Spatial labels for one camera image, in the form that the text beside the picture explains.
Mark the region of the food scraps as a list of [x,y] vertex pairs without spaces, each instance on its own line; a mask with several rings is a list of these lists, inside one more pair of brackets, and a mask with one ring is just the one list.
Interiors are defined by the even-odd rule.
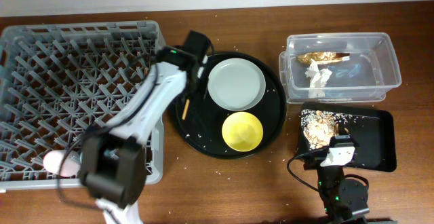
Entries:
[[352,115],[331,111],[303,109],[301,112],[302,135],[307,140],[309,150],[326,147],[331,138],[349,134]]

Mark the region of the yellow bowl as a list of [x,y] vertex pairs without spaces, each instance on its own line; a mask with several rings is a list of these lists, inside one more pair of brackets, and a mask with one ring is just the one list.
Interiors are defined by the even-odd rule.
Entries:
[[236,112],[225,119],[221,133],[224,142],[231,149],[248,152],[259,146],[264,129],[255,115],[248,112]]

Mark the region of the white tissue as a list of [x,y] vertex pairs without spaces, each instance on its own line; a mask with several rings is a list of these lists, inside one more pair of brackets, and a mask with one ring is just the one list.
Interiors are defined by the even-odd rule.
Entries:
[[309,87],[309,98],[321,98],[325,96],[323,88],[326,86],[329,78],[332,75],[331,70],[321,69],[319,70],[317,62],[311,59],[311,64],[305,75],[310,79]]

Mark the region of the gold snack wrapper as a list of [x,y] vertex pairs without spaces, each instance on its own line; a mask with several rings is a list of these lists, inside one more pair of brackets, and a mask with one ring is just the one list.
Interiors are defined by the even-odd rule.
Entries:
[[344,52],[308,52],[296,57],[297,61],[302,64],[310,65],[311,61],[317,64],[332,64],[349,60],[350,54]]

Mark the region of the wooden chopstick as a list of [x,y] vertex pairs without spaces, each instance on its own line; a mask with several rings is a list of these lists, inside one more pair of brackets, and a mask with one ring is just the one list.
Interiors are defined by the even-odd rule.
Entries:
[[189,110],[189,105],[190,105],[190,99],[186,99],[185,104],[184,104],[184,109],[182,112],[182,120],[184,121],[186,119],[186,115],[188,113]]

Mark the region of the pink cup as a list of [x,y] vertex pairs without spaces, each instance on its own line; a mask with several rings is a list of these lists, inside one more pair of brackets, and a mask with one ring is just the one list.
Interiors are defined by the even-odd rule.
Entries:
[[60,173],[62,177],[75,176],[81,167],[80,156],[77,152],[71,151],[62,165],[62,170],[60,170],[60,165],[65,153],[66,150],[53,150],[48,152],[43,158],[43,167],[53,174]]

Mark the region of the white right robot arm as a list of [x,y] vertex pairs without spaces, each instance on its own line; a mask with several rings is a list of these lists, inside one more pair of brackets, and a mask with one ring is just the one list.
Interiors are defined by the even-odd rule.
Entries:
[[317,171],[317,191],[323,202],[326,216],[320,223],[326,224],[381,224],[397,221],[391,219],[368,219],[369,182],[362,176],[345,174],[342,166],[321,166],[325,159],[324,149],[306,153],[302,158],[306,170]]

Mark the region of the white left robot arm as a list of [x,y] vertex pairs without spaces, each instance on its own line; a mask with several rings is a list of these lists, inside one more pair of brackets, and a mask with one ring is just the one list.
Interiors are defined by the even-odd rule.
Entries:
[[85,133],[79,180],[107,223],[140,223],[138,198],[146,177],[146,143],[168,105],[194,90],[205,51],[160,50],[133,99],[100,130]]

